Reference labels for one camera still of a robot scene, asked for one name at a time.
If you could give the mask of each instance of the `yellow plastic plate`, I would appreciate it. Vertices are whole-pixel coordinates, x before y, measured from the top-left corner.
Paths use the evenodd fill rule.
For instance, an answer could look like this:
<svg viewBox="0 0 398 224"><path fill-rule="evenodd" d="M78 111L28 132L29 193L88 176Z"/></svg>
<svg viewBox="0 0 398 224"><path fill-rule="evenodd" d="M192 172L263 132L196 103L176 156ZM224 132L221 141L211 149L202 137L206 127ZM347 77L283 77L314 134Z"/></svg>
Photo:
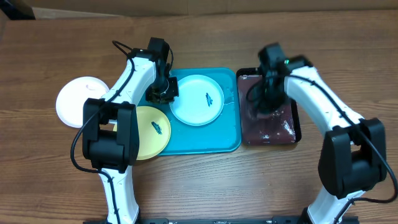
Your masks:
<svg viewBox="0 0 398 224"><path fill-rule="evenodd" d="M172 133L169 119L151 106L137 107L139 151L137 160L150 159L166 147Z"/></svg>

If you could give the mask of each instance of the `white plate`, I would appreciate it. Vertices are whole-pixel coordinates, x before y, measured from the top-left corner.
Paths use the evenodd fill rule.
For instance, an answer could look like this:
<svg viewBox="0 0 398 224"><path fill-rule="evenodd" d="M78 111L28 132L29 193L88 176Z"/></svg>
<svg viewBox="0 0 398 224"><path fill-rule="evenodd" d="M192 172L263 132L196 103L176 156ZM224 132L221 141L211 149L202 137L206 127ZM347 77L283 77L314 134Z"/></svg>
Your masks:
<svg viewBox="0 0 398 224"><path fill-rule="evenodd" d="M170 109L174 116L185 124L208 124L223 110L223 90L212 78L189 75L178 81L178 91L179 97L170 103Z"/></svg>
<svg viewBox="0 0 398 224"><path fill-rule="evenodd" d="M57 96L55 109L66 125L83 125L83 105L88 98L100 99L109 91L108 86L95 77L80 77L66 84Z"/></svg>

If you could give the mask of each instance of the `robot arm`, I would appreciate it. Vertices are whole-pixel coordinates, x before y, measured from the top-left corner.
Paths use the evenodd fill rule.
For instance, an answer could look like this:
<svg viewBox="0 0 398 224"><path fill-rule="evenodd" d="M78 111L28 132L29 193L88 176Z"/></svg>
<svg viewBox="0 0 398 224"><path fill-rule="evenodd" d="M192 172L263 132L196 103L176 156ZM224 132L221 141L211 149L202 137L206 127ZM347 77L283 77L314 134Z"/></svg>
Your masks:
<svg viewBox="0 0 398 224"><path fill-rule="evenodd" d="M134 73L119 96L83 130L83 155L91 161L93 168L102 170L112 178L114 196L108 178L100 177L104 185L108 204L107 223L135 224L139 207L134 197L132 169L139 149L136 105L145 94L153 103L169 103L178 96L177 79L169 77L170 65L166 64L169 45L163 39L151 38L148 49L133 49L129 53L133 64L127 66L119 80L100 100L88 99L83 108L83 121L105 101L112 98L125 84L131 70ZM118 131L101 130L99 124L118 123ZM114 209L116 202L120 223Z"/></svg>
<svg viewBox="0 0 398 224"><path fill-rule="evenodd" d="M347 116L355 123L359 124L363 117L354 112L345 105L323 82L315 67L302 67L292 71L293 75L307 78L321 85L337 104L344 110ZM294 99L305 112L311 117L312 121L318 127L322 136L326 132L332 131L335 126L346 128L351 126L341 117L336 108L330 103L329 99L317 88L309 82L304 82L296 78L286 77L284 87L287 96ZM312 223L332 224L335 217L345 206L348 199L360 197L365 191L358 190L348 194L344 198L338 199L335 195L330 194L322 187L317 199L308 207L308 218Z"/></svg>
<svg viewBox="0 0 398 224"><path fill-rule="evenodd" d="M292 71L292 75L297 75L315 81L322 86L336 103L343 109L347 116L355 123L359 124L360 119L364 119L360 114L345 105L335 93L323 82L315 67L301 67ZM329 99L309 82L296 78L286 77L284 81L285 92L289 98L294 99L305 112L311 117L312 121L320 130L322 136L333 127L340 126L346 128L350 124L341 117L340 113L330 103Z"/></svg>
<svg viewBox="0 0 398 224"><path fill-rule="evenodd" d="M365 133L385 159L384 126L376 118L365 120L345 105L304 56L287 58L279 44L272 44L259 52L259 59L263 84L258 88L262 88L264 98L270 102L265 110L275 110L288 96L303 107L324 137L318 164L323 187L316 200L303 211L301 223L332 224L349 199L362 196L386 178L381 160L356 133L356 129ZM319 87L330 95L355 127L341 116ZM361 149L351 152L352 144L360 145Z"/></svg>

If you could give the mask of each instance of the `wooden table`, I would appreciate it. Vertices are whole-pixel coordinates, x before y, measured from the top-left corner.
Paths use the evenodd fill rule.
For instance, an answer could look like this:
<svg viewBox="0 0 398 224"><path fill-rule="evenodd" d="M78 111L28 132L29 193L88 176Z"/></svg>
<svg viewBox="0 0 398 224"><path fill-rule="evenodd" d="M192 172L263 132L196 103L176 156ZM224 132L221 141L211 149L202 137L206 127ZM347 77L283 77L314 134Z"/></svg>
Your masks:
<svg viewBox="0 0 398 224"><path fill-rule="evenodd" d="M103 186L77 171L69 150L76 129L55 113L67 82L85 75L112 86L125 57L113 39L144 48L162 37L175 68L259 64L257 51L279 41L287 55L305 54L352 109L386 127L387 155L398 172L398 11L243 14L7 22L0 44L0 223L81 223L107 214ZM322 137L300 109L296 146L228 154L159 157L134 168L144 217L267 218L299 215L321 187ZM90 167L80 154L77 159ZM368 197L387 198L391 181ZM364 223L398 222L397 203L359 202Z"/></svg>

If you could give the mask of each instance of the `black cable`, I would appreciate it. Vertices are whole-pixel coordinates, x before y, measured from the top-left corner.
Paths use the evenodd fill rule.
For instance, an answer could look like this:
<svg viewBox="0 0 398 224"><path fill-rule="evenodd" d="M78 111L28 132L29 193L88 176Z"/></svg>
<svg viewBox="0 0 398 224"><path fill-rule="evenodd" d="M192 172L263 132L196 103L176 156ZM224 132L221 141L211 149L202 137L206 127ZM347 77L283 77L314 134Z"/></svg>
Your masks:
<svg viewBox="0 0 398 224"><path fill-rule="evenodd" d="M391 198L389 199L373 199L373 198L366 198L366 197L358 197L358 198L351 198L348 200L348 202L344 205L343 209L340 210L339 214L337 214L334 224L338 223L338 220L340 217L347 211L348 207L351 204L354 204L357 201L364 201L364 202L372 202L372 203L390 203L393 202L397 196L398 196L398 183L397 179L394 175L394 171L392 171L391 167L387 163L387 161L381 156L380 152L376 149L376 147L373 145L373 143L369 140L369 138L359 129L355 123L350 120L350 118L346 115L346 113L340 108L340 106L336 103L336 101L330 96L330 94L319 84L317 84L315 81L310 80L308 78L304 78L298 75L274 75L271 77L264 77L265 79L271 79L271 78L284 78L284 77L291 77L291 78L297 78L299 80L305 81L310 83L311 85L316 86L332 103L332 105L336 108L336 110L339 112L339 114L350 124L352 127L355 128L355 130L358 132L358 134L362 137L363 141L372 148L372 150L377 154L377 156L380 158L381 162L383 165L386 167L388 174L391 177L392 183L394 185L394 194Z"/></svg>
<svg viewBox="0 0 398 224"><path fill-rule="evenodd" d="M255 99L250 99L250 97L249 97L250 93L254 90L254 88L257 87L258 85L261 85L261 84L262 84L262 80L260 80L260 81L256 82L255 84L253 84L253 86L250 86L248 92L246 93L246 101L247 102L253 103L253 102L257 101L257 100L264 99L265 91L261 91L262 94L257 96L257 98L255 98Z"/></svg>
<svg viewBox="0 0 398 224"><path fill-rule="evenodd" d="M174 55L173 55L172 48L171 48L171 47L169 47L169 49L170 49L170 54L172 55L172 61L170 62L170 69L169 69L169 70L171 70L171 69L172 69L172 67L173 67Z"/></svg>
<svg viewBox="0 0 398 224"><path fill-rule="evenodd" d="M120 88L116 91L116 93L115 93L110 99L108 99L107 101L105 101L105 103L102 104L102 105L100 106L100 108L98 108L98 110L95 111L95 113L93 113L93 115L91 115L91 116L88 118L88 120L83 124L83 126L82 126L82 127L79 129L79 131L76 133L76 136L75 136L75 138L73 139L72 146L71 146L71 148L70 148L70 160L72 161L72 164L73 164L78 170L80 170L80 171L89 172L89 173L93 173L93 174L102 174L102 175L104 175L106 178L108 178L108 182L109 182L109 184L110 184L110 186L111 186L111 194L112 194L112 203L113 203L114 213L115 213L115 215L116 215L116 219L118 220L118 224L121 224L121 222L120 222L120 217L119 217L119 210L118 210L118 208L117 208L117 206L116 206L116 197L115 197L115 193L114 193L114 186L113 186L112 177L111 177L109 174L107 174L107 173L105 173L105 172L103 172L103 171L101 171L101 170L93 170L93 169L87 169L87 168L81 167L81 166L79 166L79 165L77 164L77 162L76 162L76 160L75 160L75 148L76 148L76 144L77 144L77 141L79 140L79 137L80 137L81 134L83 133L83 130L86 128L87 124L88 124L95 116L97 116L97 115L101 112L101 110L102 110L109 102L112 102L116 97L118 97L118 95L120 94L120 92L122 92L122 90L124 89L124 87L126 87L127 83L130 81L130 79L131 79L131 77L132 77L132 74L134 73L134 70L135 70L135 65L134 65L133 60L128 56L127 52L124 51L119 45L121 45L121 46L123 46L123 47L125 47L125 48L127 48L127 49L129 49L129 50L132 50L132 48L130 48L130 47L128 47L128 46L126 46L126 45L124 45L124 44L118 42L118 41L115 41L115 40L113 40L112 43L113 43L113 45L115 45L121 52L123 52L123 54L130 60L130 62L131 62L131 71L130 71L130 74L129 74L129 76L127 77L126 81L124 81L124 83L123 83L123 84L120 86Z"/></svg>

